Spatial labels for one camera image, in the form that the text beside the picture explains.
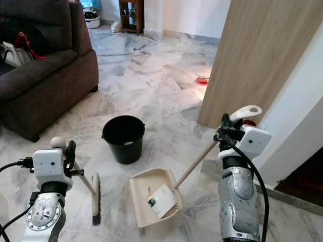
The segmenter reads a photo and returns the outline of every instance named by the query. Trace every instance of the broom handle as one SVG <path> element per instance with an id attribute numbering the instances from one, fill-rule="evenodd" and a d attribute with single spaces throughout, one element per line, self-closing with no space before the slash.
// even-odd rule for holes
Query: broom handle
<path id="1" fill-rule="evenodd" d="M 76 161 L 74 161 L 74 167 L 77 169 L 77 170 L 80 170 L 81 168 L 79 167 L 79 165 L 76 163 Z M 91 185 L 91 183 L 89 182 L 89 180 L 84 176 L 84 175 L 81 175 L 80 176 L 81 180 L 83 181 L 83 183 L 87 186 L 87 188 L 89 188 L 89 190 L 95 194 L 95 189 L 93 188 L 93 186 Z"/>
<path id="2" fill-rule="evenodd" d="M 213 149 L 213 147 L 217 144 L 217 141 L 213 141 L 200 155 L 196 158 L 193 164 L 187 169 L 187 171 L 184 173 L 184 175 L 178 180 L 178 182 L 175 184 L 174 188 L 177 189 L 180 184 L 188 177 L 188 175 L 196 168 L 196 166 L 201 162 L 202 159 Z"/>

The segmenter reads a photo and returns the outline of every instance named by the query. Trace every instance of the black cable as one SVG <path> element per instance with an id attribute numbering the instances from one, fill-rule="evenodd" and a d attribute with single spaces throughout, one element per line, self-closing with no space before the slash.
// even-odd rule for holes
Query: black cable
<path id="1" fill-rule="evenodd" d="M 5 54 L 4 54 L 4 58 L 3 59 L 1 59 L 1 56 L 0 56 L 0 67 L 5 63 L 8 52 L 9 52 L 9 50 L 7 49 L 6 52 L 5 52 Z"/>
<path id="2" fill-rule="evenodd" d="M 9 238 L 8 238 L 8 236 L 7 236 L 7 234 L 6 234 L 6 232 L 3 232 L 3 233 L 2 233 L 2 236 L 4 237 L 5 242 L 10 242 L 10 240 L 9 240 Z"/>
<path id="3" fill-rule="evenodd" d="M 258 178 L 262 194 L 263 194 L 263 199 L 264 199 L 264 217 L 263 217 L 263 227 L 262 227 L 262 235 L 261 235 L 261 242 L 266 241 L 266 235 L 267 235 L 267 227 L 268 227 L 268 218 L 269 218 L 269 200 L 268 200 L 268 194 L 266 187 L 264 186 L 263 180 L 261 178 L 261 175 L 257 168 L 254 166 L 252 161 L 241 151 L 239 150 L 235 145 L 231 144 L 229 140 L 225 137 L 225 134 L 221 130 L 221 128 L 218 129 L 218 134 L 220 135 L 221 139 L 227 143 L 232 149 L 234 149 L 242 158 L 246 160 L 248 165 L 251 167 L 253 172 L 255 173 L 256 177 Z"/>
<path id="4" fill-rule="evenodd" d="M 15 166 L 15 165 L 18 165 L 18 162 L 10 163 L 8 165 L 5 165 L 5 166 L 1 167 L 0 168 L 0 172 L 3 171 L 4 169 L 7 169 L 7 168 L 9 168 L 11 166 Z M 7 236 L 7 234 L 6 234 L 5 231 L 3 231 L 2 233 L 0 233 L 0 236 L 1 235 L 4 237 L 5 242 L 10 242 L 10 240 L 9 240 L 9 238 L 8 238 L 8 236 Z"/>
<path id="5" fill-rule="evenodd" d="M 5 166 L 1 167 L 0 172 L 3 171 L 4 169 L 9 168 L 10 166 L 15 166 L 15 165 L 18 165 L 18 162 L 10 163 L 8 165 L 5 165 Z"/>
<path id="6" fill-rule="evenodd" d="M 21 214 L 19 214 L 18 216 L 14 217 L 12 220 L 10 220 L 8 223 L 6 223 L 2 229 L 0 229 L 0 235 L 5 231 L 5 229 L 12 224 L 13 222 L 15 222 L 16 220 L 18 220 L 19 218 L 21 218 L 22 216 L 24 216 L 26 213 L 28 213 L 29 209 L 31 209 L 32 205 L 29 206 L 29 208 L 27 208 L 25 211 L 23 211 Z"/>

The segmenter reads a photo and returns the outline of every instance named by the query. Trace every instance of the wooden cabinet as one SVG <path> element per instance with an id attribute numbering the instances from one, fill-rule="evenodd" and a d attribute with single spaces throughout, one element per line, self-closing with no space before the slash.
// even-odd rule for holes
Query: wooden cabinet
<path id="1" fill-rule="evenodd" d="M 119 0 L 119 8 L 122 32 L 134 32 L 137 35 L 143 33 L 144 0 Z"/>

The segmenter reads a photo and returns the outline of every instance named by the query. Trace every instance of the marble floor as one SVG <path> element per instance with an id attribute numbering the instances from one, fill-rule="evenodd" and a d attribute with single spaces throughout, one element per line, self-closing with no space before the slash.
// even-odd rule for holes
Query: marble floor
<path id="1" fill-rule="evenodd" d="M 222 172 L 214 149 L 180 186 L 184 210 L 170 220 L 138 229 L 128 178 L 145 169 L 170 168 L 178 179 L 212 140 L 214 130 L 196 123 L 217 45 L 178 36 L 156 41 L 134 34 L 112 34 L 105 26 L 90 30 L 99 63 L 99 91 L 91 93 L 31 143 L 1 128 L 0 166 L 49 147 L 54 136 L 74 140 L 76 160 L 88 177 L 101 179 L 100 226 L 92 226 L 90 193 L 78 177 L 66 196 L 67 221 L 59 241 L 221 241 L 217 185 Z M 129 114 L 146 124 L 142 157 L 130 165 L 117 163 L 101 138 L 111 118 Z M 14 167 L 0 175 L 0 223 L 28 206 L 36 179 Z M 257 207 L 263 216 L 262 196 Z M 7 229 L 20 241 L 24 219 Z M 323 242 L 323 218 L 270 199 L 268 242 Z"/>

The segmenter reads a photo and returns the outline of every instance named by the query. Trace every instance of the dustpan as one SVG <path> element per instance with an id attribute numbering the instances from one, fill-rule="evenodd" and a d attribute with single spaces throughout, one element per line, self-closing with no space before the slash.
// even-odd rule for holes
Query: dustpan
<path id="1" fill-rule="evenodd" d="M 139 228 L 169 219 L 182 210 L 182 197 L 180 191 L 174 189 L 174 184 L 176 182 L 171 170 L 162 168 L 146 170 L 131 177 L 129 182 Z M 164 184 L 174 193 L 176 205 L 160 219 L 144 200 L 143 191 L 146 187 L 150 187 L 150 190 L 153 193 Z"/>
<path id="2" fill-rule="evenodd" d="M 261 113 L 262 109 L 260 107 L 249 105 L 235 111 L 232 115 L 230 115 L 230 120 L 233 123 L 236 123 L 240 119 L 257 116 Z M 190 167 L 178 180 L 178 182 L 176 182 L 174 175 L 170 169 L 163 168 L 149 169 L 129 178 L 130 191 L 135 208 L 138 227 L 142 228 L 164 221 L 173 217 L 183 209 L 182 197 L 178 189 L 179 185 L 187 178 L 187 176 L 204 159 L 204 157 L 213 149 L 216 144 L 217 141 L 212 141 L 212 143 L 190 165 Z M 176 205 L 170 211 L 168 211 L 164 215 L 164 217 L 160 219 L 151 209 L 147 201 L 144 200 L 143 192 L 147 187 L 150 187 L 151 192 L 154 193 L 164 184 L 166 184 L 174 193 Z"/>

